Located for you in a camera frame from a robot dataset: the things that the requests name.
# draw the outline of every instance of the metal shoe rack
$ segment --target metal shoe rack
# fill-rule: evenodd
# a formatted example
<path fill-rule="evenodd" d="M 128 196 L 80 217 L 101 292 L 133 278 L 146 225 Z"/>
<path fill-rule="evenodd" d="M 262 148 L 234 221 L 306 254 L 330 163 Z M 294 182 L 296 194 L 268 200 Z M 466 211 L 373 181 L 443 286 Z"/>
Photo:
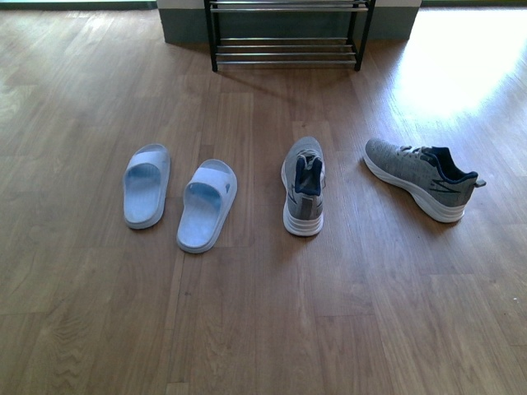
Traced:
<path fill-rule="evenodd" d="M 203 1 L 214 72 L 228 64 L 343 64 L 359 71 L 375 9 L 375 0 Z M 224 12 L 346 12 L 350 18 L 345 37 L 224 38 L 219 18 Z M 360 47 L 354 40 L 358 12 L 366 13 Z"/>

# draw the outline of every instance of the slide sandal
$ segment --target slide sandal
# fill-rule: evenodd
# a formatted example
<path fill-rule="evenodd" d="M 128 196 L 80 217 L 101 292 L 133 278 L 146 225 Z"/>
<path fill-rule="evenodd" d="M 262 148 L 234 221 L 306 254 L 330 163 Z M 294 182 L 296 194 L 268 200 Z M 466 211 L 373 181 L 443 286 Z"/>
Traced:
<path fill-rule="evenodd" d="M 238 189 L 236 175 L 221 160 L 205 160 L 184 190 L 177 241 L 188 253 L 212 248 Z"/>
<path fill-rule="evenodd" d="M 135 154 L 124 172 L 124 221 L 132 229 L 155 225 L 165 209 L 170 155 L 161 144 L 149 144 Z"/>

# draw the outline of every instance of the gray sneaker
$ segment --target gray sneaker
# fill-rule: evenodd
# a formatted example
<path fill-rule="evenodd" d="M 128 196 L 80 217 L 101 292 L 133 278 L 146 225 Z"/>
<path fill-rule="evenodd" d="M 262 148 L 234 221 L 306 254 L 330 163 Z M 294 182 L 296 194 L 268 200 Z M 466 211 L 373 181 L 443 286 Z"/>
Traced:
<path fill-rule="evenodd" d="M 456 222 L 474 188 L 485 185 L 478 173 L 464 173 L 448 148 L 395 146 L 372 138 L 366 144 L 366 165 L 379 179 L 409 191 L 423 211 L 439 222 Z"/>
<path fill-rule="evenodd" d="M 283 224 L 289 233 L 312 236 L 322 230 L 322 188 L 325 185 L 324 157 L 319 142 L 303 137 L 283 161 L 282 182 L 286 187 Z"/>

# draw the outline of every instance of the hardwood floorboard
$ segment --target hardwood floorboard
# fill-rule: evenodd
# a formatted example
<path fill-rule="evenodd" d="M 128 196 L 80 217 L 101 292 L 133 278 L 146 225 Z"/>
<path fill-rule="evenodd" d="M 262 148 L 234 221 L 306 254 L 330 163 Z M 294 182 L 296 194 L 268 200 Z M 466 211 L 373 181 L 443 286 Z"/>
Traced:
<path fill-rule="evenodd" d="M 306 249 L 316 238 L 289 235 L 282 209 L 255 207 L 256 392 L 324 393 Z"/>
<path fill-rule="evenodd" d="M 190 394 L 256 394 L 254 261 L 218 248 L 201 263 Z"/>
<path fill-rule="evenodd" d="M 525 392 L 525 377 L 473 276 L 431 276 L 427 288 L 463 393 Z"/>
<path fill-rule="evenodd" d="M 43 319 L 43 314 L 0 315 L 0 393 L 17 393 Z"/>
<path fill-rule="evenodd" d="M 317 318 L 325 393 L 394 394 L 374 315 Z"/>
<path fill-rule="evenodd" d="M 77 249 L 63 257 L 60 284 L 16 393 L 86 393 L 123 254 Z"/>
<path fill-rule="evenodd" d="M 527 393 L 526 15 L 420 9 L 360 72 L 214 73 L 157 10 L 2 12 L 0 393 Z M 303 136 L 327 176 L 310 238 L 282 219 Z M 371 137 L 448 146 L 487 186 L 436 222 L 367 169 Z M 122 177 L 152 142 L 165 211 L 130 230 Z M 184 188 L 211 158 L 238 193 L 192 255 Z"/>

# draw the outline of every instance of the sneaker sole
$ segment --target sneaker sole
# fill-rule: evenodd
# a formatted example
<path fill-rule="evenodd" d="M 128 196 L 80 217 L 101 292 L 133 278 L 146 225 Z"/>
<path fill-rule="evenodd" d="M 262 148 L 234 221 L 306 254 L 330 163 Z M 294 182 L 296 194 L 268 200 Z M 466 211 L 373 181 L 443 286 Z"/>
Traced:
<path fill-rule="evenodd" d="M 282 182 L 283 186 L 286 189 L 286 202 L 283 206 L 283 224 L 286 227 L 287 231 L 296 236 L 314 236 L 317 235 L 324 225 L 324 213 L 316 220 L 297 220 L 293 217 L 289 209 L 287 208 L 287 181 L 286 181 L 286 162 L 282 164 Z"/>
<path fill-rule="evenodd" d="M 459 221 L 464 215 L 464 206 L 448 207 L 439 203 L 430 193 L 418 187 L 416 184 L 395 177 L 390 173 L 386 173 L 373 163 L 367 154 L 364 155 L 364 162 L 366 163 L 366 166 L 368 166 L 368 169 L 370 169 L 371 173 L 373 173 L 378 179 L 408 191 L 412 195 L 413 200 L 415 200 L 415 203 L 417 203 L 417 205 L 434 220 L 451 223 Z"/>

